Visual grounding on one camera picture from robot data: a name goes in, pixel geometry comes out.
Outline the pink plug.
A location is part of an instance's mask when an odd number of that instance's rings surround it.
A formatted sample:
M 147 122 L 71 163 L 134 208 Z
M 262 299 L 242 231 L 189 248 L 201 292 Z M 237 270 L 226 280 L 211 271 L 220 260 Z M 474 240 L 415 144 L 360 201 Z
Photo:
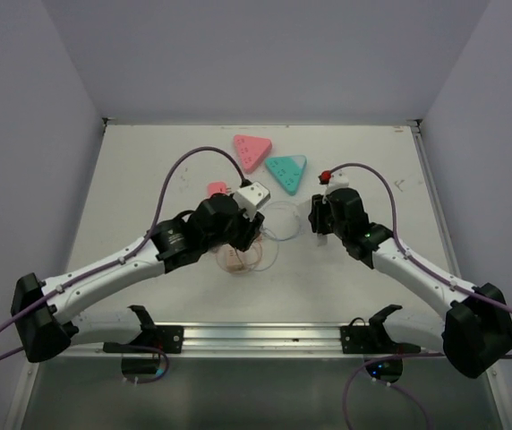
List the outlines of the pink plug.
M 232 190 L 224 181 L 211 182 L 207 185 L 208 197 L 211 197 L 215 194 L 229 195 L 230 193 L 232 193 Z

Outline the teal triangular socket adapter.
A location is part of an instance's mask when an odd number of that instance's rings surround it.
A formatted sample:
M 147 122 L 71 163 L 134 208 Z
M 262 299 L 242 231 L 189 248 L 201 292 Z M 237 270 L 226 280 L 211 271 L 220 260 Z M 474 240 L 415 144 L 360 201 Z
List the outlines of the teal triangular socket adapter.
M 296 195 L 307 166 L 307 158 L 304 155 L 269 157 L 265 159 L 264 164 L 287 194 Z

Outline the pink triangular socket adapter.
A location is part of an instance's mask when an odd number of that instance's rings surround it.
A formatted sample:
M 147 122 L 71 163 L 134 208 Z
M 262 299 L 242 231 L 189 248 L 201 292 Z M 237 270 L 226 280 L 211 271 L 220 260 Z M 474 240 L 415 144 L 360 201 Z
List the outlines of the pink triangular socket adapter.
M 243 171 L 250 174 L 271 153 L 272 141 L 268 138 L 237 134 L 233 138 L 233 146 Z

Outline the white triangular adapter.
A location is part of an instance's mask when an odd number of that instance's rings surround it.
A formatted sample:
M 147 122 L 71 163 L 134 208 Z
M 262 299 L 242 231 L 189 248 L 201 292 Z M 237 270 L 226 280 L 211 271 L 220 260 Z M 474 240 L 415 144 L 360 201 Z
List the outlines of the white triangular adapter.
M 319 233 L 314 233 L 311 229 L 311 222 L 308 217 L 311 213 L 311 200 L 308 199 L 297 205 L 298 215 L 300 219 L 300 233 L 312 245 L 324 246 L 328 242 L 328 237 Z

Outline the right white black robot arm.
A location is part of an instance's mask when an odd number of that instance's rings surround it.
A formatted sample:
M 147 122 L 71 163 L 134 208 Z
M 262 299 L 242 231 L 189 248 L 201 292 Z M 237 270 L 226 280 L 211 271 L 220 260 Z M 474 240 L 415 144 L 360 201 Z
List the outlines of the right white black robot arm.
M 376 350 L 391 350 L 403 331 L 405 343 L 420 341 L 474 379 L 512 349 L 512 319 L 502 308 L 506 304 L 502 292 L 490 283 L 478 288 L 458 278 L 451 287 L 416 267 L 408 260 L 410 254 L 400 250 L 392 230 L 369 221 L 354 189 L 313 195 L 308 219 L 314 233 L 335 235 L 352 258 L 402 284 L 440 317 L 422 329 L 390 321 L 373 324 L 368 340 Z

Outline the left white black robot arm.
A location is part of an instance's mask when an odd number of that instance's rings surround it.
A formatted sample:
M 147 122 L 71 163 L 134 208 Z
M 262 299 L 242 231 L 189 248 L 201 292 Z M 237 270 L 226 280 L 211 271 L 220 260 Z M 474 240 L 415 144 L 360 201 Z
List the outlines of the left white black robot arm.
M 11 315 L 26 358 L 40 363 L 83 343 L 128 344 L 139 352 L 157 345 L 154 322 L 141 305 L 105 323 L 89 320 L 85 312 L 136 283 L 196 263 L 213 248 L 248 250 L 260 233 L 260 208 L 268 200 L 255 186 L 215 193 L 196 209 L 159 222 L 122 252 L 81 270 L 45 280 L 33 273 L 19 278 Z

